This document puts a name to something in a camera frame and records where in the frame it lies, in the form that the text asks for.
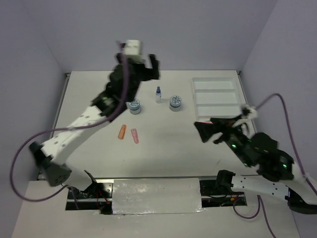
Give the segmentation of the small clear spray bottle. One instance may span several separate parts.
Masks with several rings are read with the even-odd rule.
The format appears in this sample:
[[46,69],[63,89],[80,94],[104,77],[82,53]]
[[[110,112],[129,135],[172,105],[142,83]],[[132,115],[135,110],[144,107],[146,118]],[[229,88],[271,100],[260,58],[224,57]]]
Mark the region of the small clear spray bottle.
[[161,103],[161,89],[159,86],[156,89],[156,103]]

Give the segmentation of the blue round jar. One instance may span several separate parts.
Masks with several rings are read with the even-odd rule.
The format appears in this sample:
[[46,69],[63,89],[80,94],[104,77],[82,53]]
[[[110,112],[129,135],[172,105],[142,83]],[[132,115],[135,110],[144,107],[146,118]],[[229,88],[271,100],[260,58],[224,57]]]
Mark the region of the blue round jar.
[[141,112],[140,100],[135,98],[132,102],[128,103],[129,112],[133,115],[137,115]]
[[181,109],[181,103],[182,103],[181,97],[178,95],[173,95],[170,97],[169,108],[173,112],[177,112]]

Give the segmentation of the pink lead case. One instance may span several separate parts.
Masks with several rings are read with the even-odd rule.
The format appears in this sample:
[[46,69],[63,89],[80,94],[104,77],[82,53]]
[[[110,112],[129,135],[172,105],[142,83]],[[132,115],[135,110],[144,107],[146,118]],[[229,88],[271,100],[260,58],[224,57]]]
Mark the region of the pink lead case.
[[131,133],[132,133],[132,137],[133,137],[134,143],[138,144],[139,143],[139,138],[138,138],[137,130],[135,128],[132,128],[131,129]]

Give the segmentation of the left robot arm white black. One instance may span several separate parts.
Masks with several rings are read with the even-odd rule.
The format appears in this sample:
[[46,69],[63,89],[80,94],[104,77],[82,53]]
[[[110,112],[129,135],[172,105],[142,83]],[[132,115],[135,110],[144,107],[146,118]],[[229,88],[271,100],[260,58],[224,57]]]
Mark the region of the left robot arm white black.
[[120,53],[116,58],[118,64],[109,75],[105,89],[75,121],[51,139],[29,145],[36,165],[50,186],[67,185],[86,198],[106,192],[104,185],[87,170],[74,168],[67,159],[93,134],[127,110],[127,104],[135,99],[141,82],[159,79],[159,61],[154,54],[149,55],[150,68]]

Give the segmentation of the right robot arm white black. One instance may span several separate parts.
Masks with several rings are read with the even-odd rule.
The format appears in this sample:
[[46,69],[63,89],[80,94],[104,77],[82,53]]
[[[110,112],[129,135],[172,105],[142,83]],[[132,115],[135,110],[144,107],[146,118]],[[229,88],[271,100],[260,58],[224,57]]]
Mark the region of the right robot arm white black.
[[237,118],[196,121],[194,123],[203,143],[214,135],[214,144],[225,143],[247,168],[253,168],[263,181],[243,178],[228,170],[217,174],[215,188],[221,194],[242,191],[277,197],[287,202],[290,210],[307,215],[317,213],[317,184],[278,142],[263,132],[248,137]]

